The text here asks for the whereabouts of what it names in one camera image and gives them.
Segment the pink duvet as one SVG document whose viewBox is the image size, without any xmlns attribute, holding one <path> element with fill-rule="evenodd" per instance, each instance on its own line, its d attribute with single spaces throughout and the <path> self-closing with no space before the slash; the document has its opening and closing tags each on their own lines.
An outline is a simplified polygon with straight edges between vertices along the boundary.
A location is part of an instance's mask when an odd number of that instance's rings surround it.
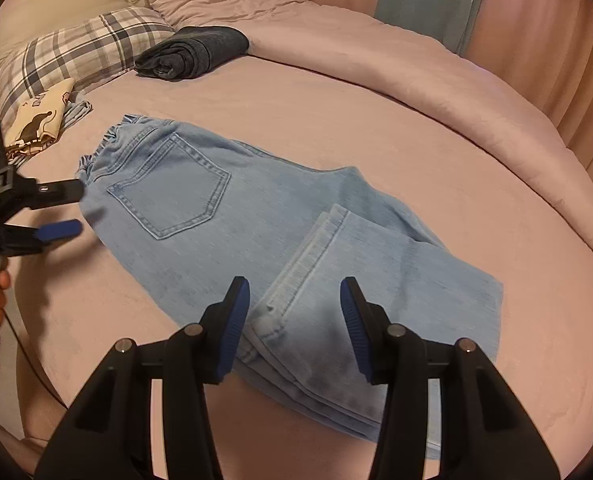
<svg viewBox="0 0 593 480">
<path fill-rule="evenodd" d="M 438 40 L 310 0 L 149 0 L 168 24 L 228 25 L 250 54 L 358 84 L 475 142 L 556 209 L 593 251 L 593 184 L 551 121 Z"/>
</svg>

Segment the pink curtain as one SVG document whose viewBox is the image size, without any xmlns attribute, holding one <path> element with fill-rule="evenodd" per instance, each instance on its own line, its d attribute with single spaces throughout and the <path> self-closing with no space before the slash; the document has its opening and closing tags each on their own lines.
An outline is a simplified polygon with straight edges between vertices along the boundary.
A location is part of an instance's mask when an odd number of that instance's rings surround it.
<svg viewBox="0 0 593 480">
<path fill-rule="evenodd" d="M 377 0 L 312 0 L 375 17 Z M 541 110 L 593 169 L 592 0 L 482 0 L 464 58 Z"/>
</svg>

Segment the plaid pillow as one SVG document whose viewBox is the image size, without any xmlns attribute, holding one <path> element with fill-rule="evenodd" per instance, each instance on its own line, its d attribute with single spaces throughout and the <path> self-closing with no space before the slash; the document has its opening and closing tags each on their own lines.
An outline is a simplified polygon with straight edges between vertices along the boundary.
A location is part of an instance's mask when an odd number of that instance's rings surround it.
<svg viewBox="0 0 593 480">
<path fill-rule="evenodd" d="M 129 6 L 31 40 L 0 66 L 1 127 L 11 127 L 23 102 L 65 79 L 74 80 L 75 92 L 87 92 L 123 75 L 173 34 L 159 13 Z"/>
</svg>

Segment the cream cat print cloth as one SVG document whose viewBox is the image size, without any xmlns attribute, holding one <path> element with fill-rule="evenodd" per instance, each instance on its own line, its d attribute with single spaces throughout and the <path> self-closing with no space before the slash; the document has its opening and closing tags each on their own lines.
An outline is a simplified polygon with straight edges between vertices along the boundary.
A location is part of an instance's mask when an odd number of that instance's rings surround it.
<svg viewBox="0 0 593 480">
<path fill-rule="evenodd" d="M 19 106 L 4 136 L 9 162 L 36 155 L 58 140 L 74 84 L 73 78 L 62 80 Z"/>
</svg>

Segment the folded dark grey pants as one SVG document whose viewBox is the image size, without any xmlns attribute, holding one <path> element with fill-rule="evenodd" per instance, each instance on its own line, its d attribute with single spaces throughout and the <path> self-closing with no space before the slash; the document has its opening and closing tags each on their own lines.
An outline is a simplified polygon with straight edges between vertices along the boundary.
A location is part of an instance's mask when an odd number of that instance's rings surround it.
<svg viewBox="0 0 593 480">
<path fill-rule="evenodd" d="M 249 45 L 246 35 L 231 27 L 183 27 L 139 55 L 135 70 L 168 81 L 194 79 L 245 55 Z"/>
</svg>

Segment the light blue denim jeans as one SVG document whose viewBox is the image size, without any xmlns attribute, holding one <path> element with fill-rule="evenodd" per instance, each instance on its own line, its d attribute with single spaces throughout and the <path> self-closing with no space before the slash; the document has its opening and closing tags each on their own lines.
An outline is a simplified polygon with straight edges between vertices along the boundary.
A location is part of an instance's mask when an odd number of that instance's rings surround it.
<svg viewBox="0 0 593 480">
<path fill-rule="evenodd" d="M 357 367 L 344 278 L 420 337 L 498 350 L 502 284 L 356 168 L 316 170 L 187 122 L 127 115 L 78 175 L 85 219 L 176 323 L 246 278 L 237 373 L 344 434 L 376 440 L 385 407 L 385 389 Z"/>
</svg>

